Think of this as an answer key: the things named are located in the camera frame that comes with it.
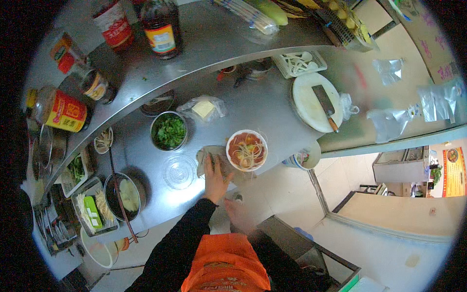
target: red container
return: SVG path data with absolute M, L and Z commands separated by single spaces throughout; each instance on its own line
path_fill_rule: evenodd
M 114 51 L 126 50 L 133 42 L 133 32 L 119 2 L 111 1 L 92 18 Z

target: red broth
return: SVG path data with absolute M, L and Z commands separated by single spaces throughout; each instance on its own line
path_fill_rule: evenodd
M 236 135 L 231 141 L 230 141 L 230 146 L 229 146 L 229 156 L 232 160 L 233 163 L 236 165 L 240 166 L 240 159 L 234 155 L 234 152 L 237 150 L 240 150 L 240 147 L 238 144 L 240 142 L 243 142 L 244 144 L 248 145 L 255 145 L 255 144 L 262 144 L 262 141 L 260 138 L 258 138 L 255 134 L 251 133 L 241 133 Z M 260 163 L 264 159 L 264 154 L 265 154 L 266 148 L 263 147 L 260 157 L 255 159 L 255 163 Z

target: bowl of noodle soup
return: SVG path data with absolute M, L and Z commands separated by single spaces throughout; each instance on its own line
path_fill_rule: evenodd
M 268 146 L 261 134 L 252 130 L 240 130 L 227 141 L 226 154 L 236 169 L 255 171 L 266 162 Z

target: noodle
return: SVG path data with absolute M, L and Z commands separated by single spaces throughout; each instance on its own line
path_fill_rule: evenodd
M 101 212 L 102 216 L 104 216 L 105 220 L 110 220 L 113 223 L 113 215 L 107 206 L 104 192 L 102 190 L 98 190 L 96 192 L 96 207 Z

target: knife handle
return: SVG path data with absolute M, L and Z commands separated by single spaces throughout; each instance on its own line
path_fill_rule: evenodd
M 338 133 L 339 132 L 339 127 L 337 127 L 334 120 L 331 117 L 327 117 L 327 120 L 328 120 L 329 124 L 331 125 L 331 128 L 333 129 L 334 133 Z

